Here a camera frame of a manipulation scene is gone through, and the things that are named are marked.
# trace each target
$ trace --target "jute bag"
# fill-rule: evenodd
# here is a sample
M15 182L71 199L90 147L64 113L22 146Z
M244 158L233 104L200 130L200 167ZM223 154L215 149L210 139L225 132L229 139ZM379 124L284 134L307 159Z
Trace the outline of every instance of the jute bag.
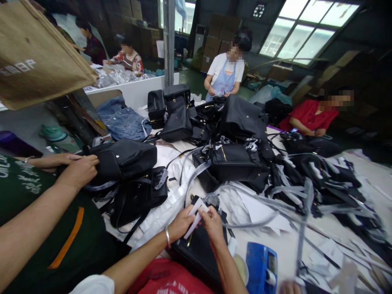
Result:
M12 110L93 84L95 71L27 0L0 5L0 101Z

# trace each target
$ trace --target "denim jacket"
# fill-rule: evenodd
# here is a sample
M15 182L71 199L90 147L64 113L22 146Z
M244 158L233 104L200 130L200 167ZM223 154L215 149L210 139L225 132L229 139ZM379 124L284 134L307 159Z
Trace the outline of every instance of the denim jacket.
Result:
M127 107L122 95L103 103L97 113L114 140L128 138L138 141L151 133L152 127L147 124L148 121Z

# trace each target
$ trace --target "metal pole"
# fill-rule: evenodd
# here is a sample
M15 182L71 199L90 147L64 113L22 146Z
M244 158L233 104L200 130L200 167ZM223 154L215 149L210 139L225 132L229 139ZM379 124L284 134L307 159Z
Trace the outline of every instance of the metal pole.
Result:
M165 42L165 86L174 83L175 0L163 1L163 41Z

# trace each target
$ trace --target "hand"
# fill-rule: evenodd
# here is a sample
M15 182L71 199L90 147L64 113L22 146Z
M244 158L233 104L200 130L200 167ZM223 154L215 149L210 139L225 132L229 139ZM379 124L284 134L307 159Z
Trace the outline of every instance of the hand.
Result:
M60 165L70 165L75 160L81 159L82 156L72 153L54 154L43 158L28 159L27 163L40 169L51 169Z
M305 136L314 136L314 132L313 131L306 132Z
M314 134L315 134L317 137L322 137L322 136L325 135L326 132L327 132L326 129L317 129L317 130L314 132Z
M179 238L185 235L189 226L195 220L195 215L188 216L191 212L193 205L189 205L187 208L181 210L174 221L167 227L169 231L170 243L177 241Z
M214 95L215 95L215 89L214 89L213 87L211 87L211 88L208 90L208 94L210 94L211 96L214 96Z
M215 208L210 206L208 212L199 209L199 213L203 217L211 245L218 248L221 244L226 246L226 241L223 237L222 219Z
M279 290L280 294L301 294L301 288L294 281L284 281Z
M96 175L95 166L99 163L96 155L83 156L72 162L58 177L56 185L66 185L80 190Z

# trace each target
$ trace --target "orange stripe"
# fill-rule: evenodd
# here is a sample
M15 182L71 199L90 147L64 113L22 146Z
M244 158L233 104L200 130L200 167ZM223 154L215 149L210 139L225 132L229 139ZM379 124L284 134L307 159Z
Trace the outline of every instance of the orange stripe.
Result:
M72 245L72 242L74 241L77 233L79 232L80 226L82 225L82 220L83 220L83 214L85 213L85 209L83 207L79 207L78 210L78 215L76 216L76 221L75 225L73 226L73 229L67 239L67 241L64 243L63 247L61 248L60 252L52 262L52 264L48 267L49 270L53 270L59 267L60 263L64 259L65 254L67 254L69 248Z

